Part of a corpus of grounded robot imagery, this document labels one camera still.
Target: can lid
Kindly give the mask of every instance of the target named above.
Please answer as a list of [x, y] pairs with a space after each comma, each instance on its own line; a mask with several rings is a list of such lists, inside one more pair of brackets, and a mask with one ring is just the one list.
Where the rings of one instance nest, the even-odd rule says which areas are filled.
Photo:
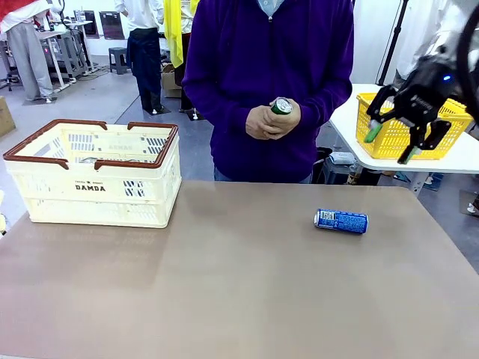
[[280, 97], [276, 100], [276, 107], [279, 111], [289, 114], [293, 110], [293, 106], [284, 97]]

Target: person in white coat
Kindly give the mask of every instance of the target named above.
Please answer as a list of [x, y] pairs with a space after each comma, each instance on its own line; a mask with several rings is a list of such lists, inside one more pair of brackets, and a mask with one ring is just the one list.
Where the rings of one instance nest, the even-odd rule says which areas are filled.
[[48, 3], [37, 0], [8, 13], [0, 23], [0, 31], [7, 33], [7, 40], [15, 58], [26, 99], [52, 101], [53, 86], [46, 65], [45, 54], [34, 27], [34, 19], [41, 23], [49, 10], [61, 12], [58, 0]]

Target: white plastic basket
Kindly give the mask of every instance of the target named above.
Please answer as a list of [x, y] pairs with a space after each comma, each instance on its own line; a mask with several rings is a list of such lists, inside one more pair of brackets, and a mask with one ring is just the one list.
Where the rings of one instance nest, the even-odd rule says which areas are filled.
[[181, 184], [178, 128], [55, 120], [4, 154], [33, 222], [164, 228]]

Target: purple sweater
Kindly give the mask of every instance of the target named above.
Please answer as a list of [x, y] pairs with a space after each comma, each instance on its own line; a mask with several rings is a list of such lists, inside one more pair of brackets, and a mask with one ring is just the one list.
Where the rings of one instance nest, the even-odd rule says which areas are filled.
[[[225, 176], [299, 182], [316, 161], [320, 127], [352, 92], [351, 0], [285, 0], [272, 18], [257, 0], [201, 0], [183, 86], [213, 125], [211, 154]], [[301, 106], [282, 139], [246, 134], [249, 111], [276, 97]]]

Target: white wall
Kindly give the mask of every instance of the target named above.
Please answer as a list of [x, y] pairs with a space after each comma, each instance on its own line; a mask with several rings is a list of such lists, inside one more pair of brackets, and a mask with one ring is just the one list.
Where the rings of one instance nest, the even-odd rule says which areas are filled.
[[[100, 18], [100, 11], [114, 11], [115, 4], [113, 0], [65, 0], [65, 16], [73, 16], [74, 10], [92, 10], [95, 12], [97, 20], [99, 39], [87, 39], [88, 48], [92, 55], [106, 55], [108, 56], [108, 49], [110, 47], [126, 47], [126, 40], [105, 40], [103, 35], [102, 21]], [[120, 15], [121, 24], [123, 26], [123, 34], [125, 39], [128, 38], [128, 22], [126, 17]]]

